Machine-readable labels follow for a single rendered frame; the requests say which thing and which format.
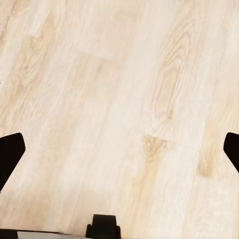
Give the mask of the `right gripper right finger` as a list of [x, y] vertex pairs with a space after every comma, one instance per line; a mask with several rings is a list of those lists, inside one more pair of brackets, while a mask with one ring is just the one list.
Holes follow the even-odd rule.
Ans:
[[223, 150], [239, 173], [239, 134], [228, 132]]

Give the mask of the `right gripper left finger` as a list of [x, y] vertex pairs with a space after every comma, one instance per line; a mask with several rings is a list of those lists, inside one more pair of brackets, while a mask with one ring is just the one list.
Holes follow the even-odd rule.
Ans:
[[21, 132], [0, 137], [0, 192], [25, 151]]

